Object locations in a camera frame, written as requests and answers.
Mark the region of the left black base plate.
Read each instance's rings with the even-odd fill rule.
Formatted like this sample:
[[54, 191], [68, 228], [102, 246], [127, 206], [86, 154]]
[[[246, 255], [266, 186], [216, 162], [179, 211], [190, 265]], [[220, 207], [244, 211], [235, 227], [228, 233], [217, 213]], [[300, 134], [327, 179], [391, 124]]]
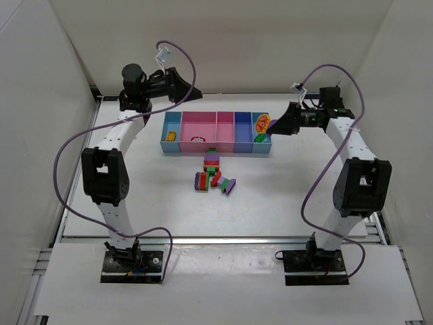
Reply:
[[144, 249], [136, 263], [125, 265], [106, 250], [99, 281], [105, 284], [158, 284], [162, 279], [163, 257], [162, 250]]

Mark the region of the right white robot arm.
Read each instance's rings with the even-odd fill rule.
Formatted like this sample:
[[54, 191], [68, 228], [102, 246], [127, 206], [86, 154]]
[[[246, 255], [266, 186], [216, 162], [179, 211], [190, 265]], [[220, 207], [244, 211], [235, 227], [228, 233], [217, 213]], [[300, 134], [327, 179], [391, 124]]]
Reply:
[[307, 272], [330, 267], [354, 226], [382, 210], [392, 165], [367, 147], [354, 114], [344, 107], [339, 87], [320, 88], [316, 108], [303, 104], [303, 92], [299, 98], [299, 102], [290, 102], [279, 119], [270, 122], [267, 135], [295, 135], [302, 128], [321, 128], [336, 147], [332, 158], [342, 161], [332, 192], [333, 209], [324, 224], [315, 227], [304, 252], [283, 253], [283, 261], [295, 272]]

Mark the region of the light blue bin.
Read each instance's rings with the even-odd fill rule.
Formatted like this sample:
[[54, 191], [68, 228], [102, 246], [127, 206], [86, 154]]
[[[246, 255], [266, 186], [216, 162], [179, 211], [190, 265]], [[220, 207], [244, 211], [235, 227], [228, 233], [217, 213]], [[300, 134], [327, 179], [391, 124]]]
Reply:
[[164, 116], [160, 145], [164, 153], [180, 152], [179, 139], [181, 112], [166, 112]]
[[267, 135], [267, 138], [262, 143], [255, 143], [254, 138], [256, 137], [256, 131], [254, 129], [255, 123], [257, 118], [261, 114], [268, 114], [266, 112], [253, 112], [252, 113], [252, 139], [253, 139], [253, 146], [252, 146], [252, 153], [254, 154], [268, 154], [271, 149], [271, 138]]

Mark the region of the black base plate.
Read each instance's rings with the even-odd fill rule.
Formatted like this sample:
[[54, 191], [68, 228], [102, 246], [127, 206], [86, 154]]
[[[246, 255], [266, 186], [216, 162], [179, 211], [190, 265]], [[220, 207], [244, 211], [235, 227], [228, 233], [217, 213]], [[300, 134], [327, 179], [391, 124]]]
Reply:
[[99, 281], [105, 284], [158, 284], [162, 279], [163, 257], [162, 250], [144, 249], [136, 263], [125, 265], [106, 250]]
[[286, 286], [345, 286], [348, 274], [341, 251], [331, 257], [308, 257], [306, 250], [277, 251]]

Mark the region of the dark blue bin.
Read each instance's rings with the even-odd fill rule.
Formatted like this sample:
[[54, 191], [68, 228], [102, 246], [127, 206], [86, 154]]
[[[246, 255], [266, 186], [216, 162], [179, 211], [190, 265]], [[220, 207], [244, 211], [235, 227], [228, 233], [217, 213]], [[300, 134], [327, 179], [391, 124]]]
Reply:
[[235, 153], [251, 153], [252, 151], [252, 114], [250, 112], [235, 112]]

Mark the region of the red flower lego brick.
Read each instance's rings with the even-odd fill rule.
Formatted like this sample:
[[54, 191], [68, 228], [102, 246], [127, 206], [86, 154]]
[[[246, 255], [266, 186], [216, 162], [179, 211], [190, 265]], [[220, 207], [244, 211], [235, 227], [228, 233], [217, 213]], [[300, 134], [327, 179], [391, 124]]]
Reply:
[[190, 139], [191, 142], [206, 142], [206, 139], [204, 137], [195, 136]]

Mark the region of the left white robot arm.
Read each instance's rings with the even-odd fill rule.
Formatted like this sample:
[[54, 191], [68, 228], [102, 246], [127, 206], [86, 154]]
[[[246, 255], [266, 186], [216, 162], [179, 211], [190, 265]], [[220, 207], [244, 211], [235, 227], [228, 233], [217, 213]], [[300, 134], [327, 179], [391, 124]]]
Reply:
[[175, 68], [157, 70], [147, 76], [140, 65], [122, 69], [123, 90], [119, 95], [120, 120], [93, 148], [81, 153], [85, 194], [101, 211], [110, 239], [105, 246], [112, 259], [125, 270], [140, 267], [139, 241], [134, 235], [126, 207], [129, 176], [124, 161], [133, 140], [149, 120], [151, 100], [166, 96], [172, 103], [198, 100], [202, 92], [183, 80]]

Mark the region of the striped purple red lego stack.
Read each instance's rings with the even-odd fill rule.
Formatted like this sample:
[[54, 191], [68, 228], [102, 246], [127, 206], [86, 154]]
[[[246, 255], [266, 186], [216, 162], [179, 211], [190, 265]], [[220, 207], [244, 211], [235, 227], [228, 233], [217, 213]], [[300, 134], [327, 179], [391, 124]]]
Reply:
[[199, 192], [207, 192], [209, 187], [209, 173], [197, 172], [194, 178], [194, 189]]

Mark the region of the narrow pink bin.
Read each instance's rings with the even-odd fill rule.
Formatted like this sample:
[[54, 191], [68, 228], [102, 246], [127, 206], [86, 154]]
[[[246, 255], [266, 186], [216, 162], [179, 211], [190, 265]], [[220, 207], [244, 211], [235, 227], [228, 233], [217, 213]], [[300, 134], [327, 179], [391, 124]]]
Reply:
[[217, 112], [216, 149], [219, 152], [234, 152], [234, 112]]

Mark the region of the yellow lego brick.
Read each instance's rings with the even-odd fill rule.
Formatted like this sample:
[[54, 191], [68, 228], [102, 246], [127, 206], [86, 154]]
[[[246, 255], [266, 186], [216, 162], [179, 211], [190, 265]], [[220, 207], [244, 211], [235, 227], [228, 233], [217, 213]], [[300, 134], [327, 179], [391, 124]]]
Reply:
[[166, 136], [166, 141], [167, 142], [174, 142], [176, 140], [176, 137], [177, 137], [176, 131], [169, 131], [167, 133], [167, 136]]

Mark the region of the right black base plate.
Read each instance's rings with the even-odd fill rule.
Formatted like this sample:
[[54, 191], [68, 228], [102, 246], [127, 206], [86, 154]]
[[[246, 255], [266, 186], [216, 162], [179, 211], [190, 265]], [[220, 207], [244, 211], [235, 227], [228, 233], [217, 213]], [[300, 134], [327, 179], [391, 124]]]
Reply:
[[348, 274], [341, 251], [331, 257], [308, 257], [306, 250], [277, 251], [286, 286], [345, 286]]

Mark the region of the right light blue bin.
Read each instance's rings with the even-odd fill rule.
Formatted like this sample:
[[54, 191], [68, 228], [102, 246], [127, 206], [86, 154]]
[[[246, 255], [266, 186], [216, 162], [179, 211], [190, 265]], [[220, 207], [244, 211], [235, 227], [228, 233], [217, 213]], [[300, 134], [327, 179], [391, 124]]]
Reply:
[[271, 138], [267, 135], [267, 138], [262, 143], [255, 143], [254, 138], [256, 137], [256, 131], [254, 129], [255, 123], [257, 118], [261, 114], [268, 114], [266, 112], [253, 112], [252, 113], [252, 139], [253, 139], [253, 146], [252, 146], [252, 153], [254, 154], [268, 154], [271, 149]]

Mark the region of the left light blue bin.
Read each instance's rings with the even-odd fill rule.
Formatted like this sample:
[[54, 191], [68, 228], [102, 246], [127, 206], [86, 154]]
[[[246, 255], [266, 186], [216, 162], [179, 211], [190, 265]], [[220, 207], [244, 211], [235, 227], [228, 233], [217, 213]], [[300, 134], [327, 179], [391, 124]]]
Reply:
[[160, 145], [164, 153], [180, 152], [179, 139], [181, 112], [166, 112], [164, 116]]

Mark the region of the green purple yellow lego stack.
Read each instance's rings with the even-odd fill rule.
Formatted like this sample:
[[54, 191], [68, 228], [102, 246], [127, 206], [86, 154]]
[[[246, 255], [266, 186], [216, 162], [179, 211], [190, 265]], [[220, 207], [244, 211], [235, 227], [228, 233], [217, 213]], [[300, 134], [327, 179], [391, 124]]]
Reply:
[[254, 129], [256, 131], [256, 137], [254, 138], [255, 143], [262, 143], [266, 140], [266, 131], [270, 125], [271, 119], [268, 114], [261, 114], [255, 123]]

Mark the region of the large pink bin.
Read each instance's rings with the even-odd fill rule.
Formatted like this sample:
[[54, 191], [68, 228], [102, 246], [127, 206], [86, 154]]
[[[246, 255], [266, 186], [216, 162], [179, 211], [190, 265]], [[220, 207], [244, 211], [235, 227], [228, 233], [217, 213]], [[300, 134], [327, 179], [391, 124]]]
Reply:
[[[182, 152], [207, 152], [216, 148], [217, 113], [184, 111], [181, 117], [179, 146]], [[204, 137], [206, 142], [191, 142], [195, 136]]]

